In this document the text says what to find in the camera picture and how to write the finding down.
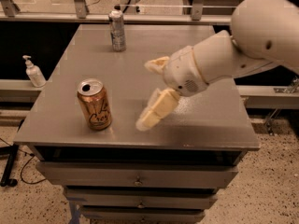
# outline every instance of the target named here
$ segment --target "silver can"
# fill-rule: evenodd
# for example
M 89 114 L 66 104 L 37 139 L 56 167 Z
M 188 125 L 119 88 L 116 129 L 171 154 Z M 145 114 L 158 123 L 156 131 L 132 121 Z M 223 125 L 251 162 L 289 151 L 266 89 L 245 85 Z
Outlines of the silver can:
M 120 8 L 116 6 L 116 9 L 111 11 L 108 16 L 112 47 L 115 51 L 124 51 L 126 50 L 126 43 L 124 35 L 123 13 L 120 11 Z
M 103 130 L 111 124 L 107 91 L 101 81 L 95 78 L 83 80 L 78 85 L 77 97 L 91 129 Z

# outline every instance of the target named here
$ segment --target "brown soda can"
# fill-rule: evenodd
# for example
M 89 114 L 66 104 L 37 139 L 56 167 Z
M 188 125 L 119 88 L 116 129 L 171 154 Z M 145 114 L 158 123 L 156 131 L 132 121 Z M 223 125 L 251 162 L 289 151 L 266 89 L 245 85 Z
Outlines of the brown soda can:
M 83 80 L 78 85 L 77 97 L 91 129 L 100 131 L 111 124 L 107 91 L 101 81 L 95 78 Z

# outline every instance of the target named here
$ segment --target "spray nozzle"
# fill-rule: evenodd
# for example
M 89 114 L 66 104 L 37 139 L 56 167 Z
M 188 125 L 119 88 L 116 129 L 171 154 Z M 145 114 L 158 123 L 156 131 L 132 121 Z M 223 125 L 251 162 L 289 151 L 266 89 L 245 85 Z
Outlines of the spray nozzle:
M 33 63 L 29 60 L 31 58 L 31 56 L 24 55 L 24 56 L 22 56 L 22 58 L 26 61 L 27 67 L 33 66 Z

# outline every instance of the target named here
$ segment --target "black metal stand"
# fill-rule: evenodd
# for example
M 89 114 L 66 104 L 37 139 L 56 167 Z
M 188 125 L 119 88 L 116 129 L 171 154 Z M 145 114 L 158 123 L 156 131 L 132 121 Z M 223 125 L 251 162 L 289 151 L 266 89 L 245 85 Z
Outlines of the black metal stand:
M 10 147 L 0 147 L 0 156 L 8 154 L 7 165 L 3 172 L 1 182 L 0 182 L 1 187 L 5 187 L 5 186 L 15 187 L 18 184 L 18 181 L 16 179 L 10 178 L 11 170 L 13 167 L 13 163 L 16 159 L 18 149 L 19 146 L 15 144 L 13 144 Z

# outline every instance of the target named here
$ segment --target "gray tabletop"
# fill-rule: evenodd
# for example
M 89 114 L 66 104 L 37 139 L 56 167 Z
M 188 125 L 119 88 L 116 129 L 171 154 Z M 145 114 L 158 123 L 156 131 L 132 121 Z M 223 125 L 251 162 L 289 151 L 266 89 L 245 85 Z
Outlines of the gray tabletop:
M 164 89 L 148 72 L 156 59 L 214 34 L 209 26 L 126 25 L 127 50 L 113 52 L 108 25 L 80 25 L 15 142 L 39 146 L 146 147 L 256 150 L 259 147 L 234 81 L 180 100 L 169 117 L 147 132 L 135 128 L 151 93 Z M 92 131 L 78 104 L 77 86 L 98 78 L 108 92 L 112 124 Z

